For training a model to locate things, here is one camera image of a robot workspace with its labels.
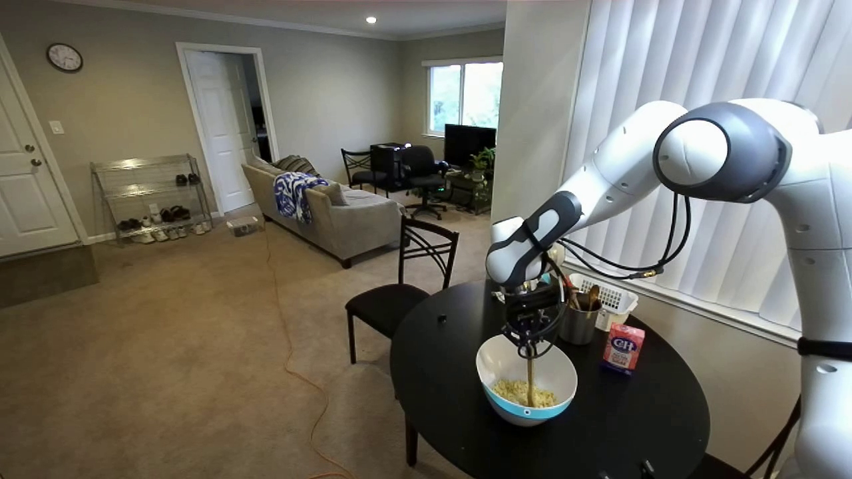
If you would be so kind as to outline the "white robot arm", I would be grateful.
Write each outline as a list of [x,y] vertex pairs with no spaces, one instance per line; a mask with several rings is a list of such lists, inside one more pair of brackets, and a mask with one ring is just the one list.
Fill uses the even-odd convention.
[[554,241],[656,188],[773,208],[801,316],[799,433],[784,474],[852,479],[852,129],[784,99],[647,101],[530,214],[494,226],[487,278],[534,278]]

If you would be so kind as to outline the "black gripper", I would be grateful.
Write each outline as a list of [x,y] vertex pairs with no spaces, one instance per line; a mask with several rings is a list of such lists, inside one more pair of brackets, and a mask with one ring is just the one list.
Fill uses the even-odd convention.
[[563,304],[564,288],[560,278],[536,278],[534,284],[508,288],[503,293],[500,332],[518,348],[536,348],[558,330]]

